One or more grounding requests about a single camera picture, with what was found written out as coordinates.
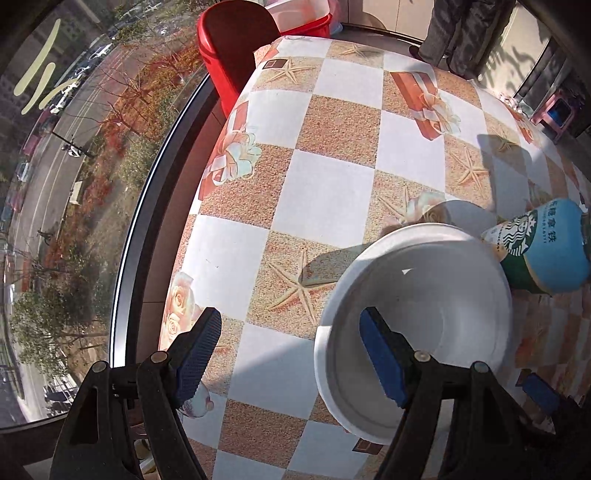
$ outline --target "window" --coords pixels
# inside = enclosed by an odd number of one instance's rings
[[[132,215],[206,73],[209,3],[65,0],[1,72],[0,427],[66,412],[107,358]]]

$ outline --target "white bowl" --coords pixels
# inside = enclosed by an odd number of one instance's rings
[[[324,308],[314,370],[320,395],[341,425],[383,445],[394,437],[402,410],[384,394],[359,336],[359,315],[369,306],[440,363],[469,367],[480,360],[495,372],[511,335],[505,274],[492,251],[459,228],[408,226],[361,253]],[[451,409],[445,412],[438,430],[449,426]]]

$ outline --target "table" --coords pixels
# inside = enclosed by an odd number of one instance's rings
[[[373,478],[387,448],[339,426],[314,379],[316,326],[339,276],[402,223],[480,235],[555,197],[589,205],[591,184],[525,118],[428,64],[307,37],[255,57],[187,219],[160,348],[203,307],[222,313],[203,377],[215,407],[183,419],[213,480]],[[538,422],[515,383],[528,368],[579,399],[591,385],[590,318],[589,286],[514,292],[498,379]]]

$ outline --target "red chair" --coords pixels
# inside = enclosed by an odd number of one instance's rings
[[[197,45],[226,117],[255,71],[253,53],[279,36],[267,9],[245,0],[212,5],[197,21]]]

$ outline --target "black pants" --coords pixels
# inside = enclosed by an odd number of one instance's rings
[[[503,0],[435,0],[427,38],[419,55],[437,66],[452,40],[456,25],[462,22],[460,37],[448,64],[455,73],[464,75],[503,3]]]

